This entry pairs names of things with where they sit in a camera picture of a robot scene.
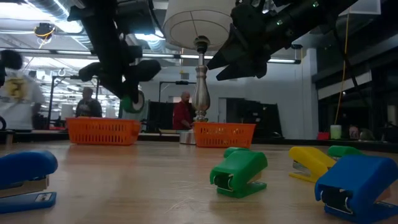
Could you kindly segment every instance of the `yellow stapler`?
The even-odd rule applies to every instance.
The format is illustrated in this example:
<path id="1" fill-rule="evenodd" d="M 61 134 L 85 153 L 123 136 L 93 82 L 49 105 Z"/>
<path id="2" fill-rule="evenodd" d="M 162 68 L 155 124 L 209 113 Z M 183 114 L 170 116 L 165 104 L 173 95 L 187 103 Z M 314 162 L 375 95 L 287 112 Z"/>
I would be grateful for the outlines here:
<path id="1" fill-rule="evenodd" d="M 299 170 L 299 172 L 291 172 L 289 175 L 314 183 L 336 163 L 335 160 L 314 147 L 293 147 L 289 151 L 289 157 L 294 160 L 293 168 Z"/>

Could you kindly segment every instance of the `blue stapler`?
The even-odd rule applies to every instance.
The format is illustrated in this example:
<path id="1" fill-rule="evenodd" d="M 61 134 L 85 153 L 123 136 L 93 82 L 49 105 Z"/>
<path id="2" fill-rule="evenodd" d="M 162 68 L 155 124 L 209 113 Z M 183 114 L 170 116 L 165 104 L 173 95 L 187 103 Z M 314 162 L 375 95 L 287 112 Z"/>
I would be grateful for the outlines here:
<path id="1" fill-rule="evenodd" d="M 383 202 L 398 179 L 390 158 L 352 155 L 342 157 L 315 184 L 315 198 L 325 211 L 355 223 L 373 223 L 398 215 L 398 206 Z"/>
<path id="2" fill-rule="evenodd" d="M 57 159 L 48 151 L 0 157 L 0 214 L 52 207 L 57 193 L 41 191 L 57 168 Z"/>

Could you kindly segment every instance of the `white shirt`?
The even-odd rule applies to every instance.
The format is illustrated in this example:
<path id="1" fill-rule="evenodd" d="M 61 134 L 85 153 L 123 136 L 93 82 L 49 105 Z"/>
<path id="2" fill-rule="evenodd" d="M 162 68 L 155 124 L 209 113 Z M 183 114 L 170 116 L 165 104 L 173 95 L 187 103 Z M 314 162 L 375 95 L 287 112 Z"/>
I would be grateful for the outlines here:
<path id="1" fill-rule="evenodd" d="M 6 68 L 4 86 L 0 88 L 0 116 L 7 129 L 30 130 L 32 104 L 44 103 L 43 93 L 35 80 L 18 70 Z"/>

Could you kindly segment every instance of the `stapler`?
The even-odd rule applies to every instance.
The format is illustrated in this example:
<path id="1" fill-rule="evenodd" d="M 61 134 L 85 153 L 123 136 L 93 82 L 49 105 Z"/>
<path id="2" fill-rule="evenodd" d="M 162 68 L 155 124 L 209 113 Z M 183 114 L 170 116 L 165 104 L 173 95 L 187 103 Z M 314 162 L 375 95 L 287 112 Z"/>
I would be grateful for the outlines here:
<path id="1" fill-rule="evenodd" d="M 332 157 L 334 160 L 341 159 L 343 156 L 347 155 L 363 155 L 363 153 L 349 146 L 330 146 L 328 150 L 328 155 Z"/>
<path id="2" fill-rule="evenodd" d="M 336 163 L 314 147 L 295 146 L 290 149 L 289 157 L 293 159 L 293 168 L 299 171 L 291 172 L 289 175 L 313 183 Z"/>
<path id="3" fill-rule="evenodd" d="M 315 184 L 315 198 L 329 214 L 355 223 L 373 223 L 398 215 L 398 206 L 383 202 L 386 189 L 398 179 L 390 158 L 342 157 Z"/>
<path id="4" fill-rule="evenodd" d="M 224 156 L 224 161 L 210 173 L 210 183 L 217 186 L 219 194 L 243 198 L 267 187 L 267 184 L 257 181 L 261 178 L 261 171 L 267 167 L 264 153 L 229 148 Z"/>
<path id="5" fill-rule="evenodd" d="M 48 187 L 49 175 L 57 168 L 57 159 L 48 151 L 0 157 L 0 214 L 52 207 L 57 193 L 41 191 Z"/>

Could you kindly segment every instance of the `lamp stand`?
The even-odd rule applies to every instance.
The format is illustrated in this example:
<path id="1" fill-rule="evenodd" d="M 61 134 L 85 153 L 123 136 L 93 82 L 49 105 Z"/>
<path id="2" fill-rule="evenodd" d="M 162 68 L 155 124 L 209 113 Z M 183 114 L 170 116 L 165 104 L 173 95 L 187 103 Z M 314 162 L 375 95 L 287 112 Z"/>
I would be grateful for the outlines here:
<path id="1" fill-rule="evenodd" d="M 194 118 L 196 122 L 208 121 L 206 110 L 210 107 L 210 95 L 206 84 L 207 66 L 205 65 L 205 53 L 209 44 L 210 41 L 205 36 L 198 36 L 195 39 L 195 45 L 199 53 L 199 64 L 196 67 L 197 84 L 192 98 L 192 106 L 196 109 L 197 114 Z"/>

